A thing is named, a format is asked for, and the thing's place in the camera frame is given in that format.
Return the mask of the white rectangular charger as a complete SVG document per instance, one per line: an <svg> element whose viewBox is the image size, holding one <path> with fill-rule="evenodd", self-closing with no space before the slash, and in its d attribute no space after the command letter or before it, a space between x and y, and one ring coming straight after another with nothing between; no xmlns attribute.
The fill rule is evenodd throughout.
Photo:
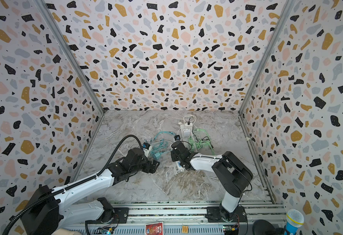
<svg viewBox="0 0 343 235"><path fill-rule="evenodd" d="M191 136L192 131L190 129L183 129L182 130L182 137L183 138L189 138Z"/></svg>

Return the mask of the large colourful power strip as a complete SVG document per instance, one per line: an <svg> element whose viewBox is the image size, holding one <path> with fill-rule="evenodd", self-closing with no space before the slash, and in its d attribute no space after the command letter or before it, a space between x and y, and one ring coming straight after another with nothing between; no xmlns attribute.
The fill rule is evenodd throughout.
<svg viewBox="0 0 343 235"><path fill-rule="evenodd" d="M196 144L196 136L193 134L193 130L191 130L192 133L191 133L191 136L189 138L183 138L182 137L182 130L180 129L180 137L183 141L186 141L188 143L190 143L192 145L192 151L193 152L197 152L198 151L198 148L197 148L197 144Z"/></svg>

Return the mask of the small white blue power strip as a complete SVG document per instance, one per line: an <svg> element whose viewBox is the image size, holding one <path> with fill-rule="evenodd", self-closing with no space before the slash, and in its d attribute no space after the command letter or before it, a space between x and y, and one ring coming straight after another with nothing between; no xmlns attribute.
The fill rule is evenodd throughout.
<svg viewBox="0 0 343 235"><path fill-rule="evenodd" d="M180 162L176 162L176 171L177 173L180 173L180 172L184 172L185 171L185 168L183 166L181 166Z"/></svg>

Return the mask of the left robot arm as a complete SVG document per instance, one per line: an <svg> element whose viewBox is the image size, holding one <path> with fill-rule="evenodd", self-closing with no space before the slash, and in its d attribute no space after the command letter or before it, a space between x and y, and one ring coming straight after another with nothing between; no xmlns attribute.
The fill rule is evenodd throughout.
<svg viewBox="0 0 343 235"><path fill-rule="evenodd" d="M142 144L132 148L127 155L113 161L113 157L122 143L128 139L139 139L127 135L120 140L103 168L88 177L73 183L50 189L40 187L35 191L25 208L13 216L3 231L8 235L18 220L21 220L24 230L29 235L51 235L56 230L70 224L84 222L108 223L119 220L114 207L104 198L98 198L90 203L78 204L81 199L121 181L128 181L138 172L155 173L160 163L149 160L144 153Z"/></svg>

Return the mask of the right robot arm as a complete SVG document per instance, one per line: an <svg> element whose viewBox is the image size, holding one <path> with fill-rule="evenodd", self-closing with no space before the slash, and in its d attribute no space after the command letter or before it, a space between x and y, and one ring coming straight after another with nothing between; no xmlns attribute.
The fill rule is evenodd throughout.
<svg viewBox="0 0 343 235"><path fill-rule="evenodd" d="M182 141L171 144L171 159L180 162L185 170L200 170L214 173L225 189L218 207L208 207L208 222L232 222L239 219L236 214L240 200L247 187L251 187L253 173L232 152L213 156L190 152Z"/></svg>

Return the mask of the red snack packet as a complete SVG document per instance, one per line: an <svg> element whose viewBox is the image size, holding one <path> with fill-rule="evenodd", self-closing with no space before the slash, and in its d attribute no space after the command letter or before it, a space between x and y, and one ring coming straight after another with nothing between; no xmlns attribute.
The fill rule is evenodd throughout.
<svg viewBox="0 0 343 235"><path fill-rule="evenodd" d="M164 223L156 222L145 225L145 235L164 235Z"/></svg>

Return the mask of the small yellow tag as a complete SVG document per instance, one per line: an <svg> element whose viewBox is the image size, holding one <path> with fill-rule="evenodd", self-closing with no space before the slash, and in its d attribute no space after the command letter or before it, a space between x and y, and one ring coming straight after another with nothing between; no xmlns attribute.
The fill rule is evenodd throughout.
<svg viewBox="0 0 343 235"><path fill-rule="evenodd" d="M187 226L187 225L182 225L181 233L183 233L183 234L188 234L188 233L189 233L189 226Z"/></svg>

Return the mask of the black round object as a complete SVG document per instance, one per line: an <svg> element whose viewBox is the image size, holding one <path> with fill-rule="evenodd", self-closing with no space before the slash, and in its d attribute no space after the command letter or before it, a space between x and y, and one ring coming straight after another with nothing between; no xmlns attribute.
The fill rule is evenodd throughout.
<svg viewBox="0 0 343 235"><path fill-rule="evenodd" d="M275 235L276 228L266 220L256 220L252 225L253 235Z"/></svg>

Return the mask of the blue toy microphone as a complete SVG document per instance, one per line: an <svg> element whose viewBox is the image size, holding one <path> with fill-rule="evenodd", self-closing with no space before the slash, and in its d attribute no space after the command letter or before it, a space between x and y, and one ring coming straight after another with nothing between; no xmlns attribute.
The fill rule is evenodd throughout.
<svg viewBox="0 0 343 235"><path fill-rule="evenodd" d="M304 216L296 209L290 209L287 214L287 224L283 235L296 235L298 229L304 224Z"/></svg>

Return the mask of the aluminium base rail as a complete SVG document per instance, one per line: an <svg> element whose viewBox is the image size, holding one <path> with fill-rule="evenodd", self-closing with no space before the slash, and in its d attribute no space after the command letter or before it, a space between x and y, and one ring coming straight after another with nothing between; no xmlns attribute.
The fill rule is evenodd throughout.
<svg viewBox="0 0 343 235"><path fill-rule="evenodd" d="M208 207L218 207L217 201L208 202L139 202L120 203L114 207L126 209L119 215L126 223L90 224L83 222L67 226L67 230L86 235L144 235L145 225L163 222L166 235L223 235L229 231L240 235L252 234L256 220L266 220L274 227L286 225L286 211L281 204L271 201L249 201L240 203L237 210L239 219L232 222L208 222ZM189 226L189 233L181 233L182 225Z"/></svg>

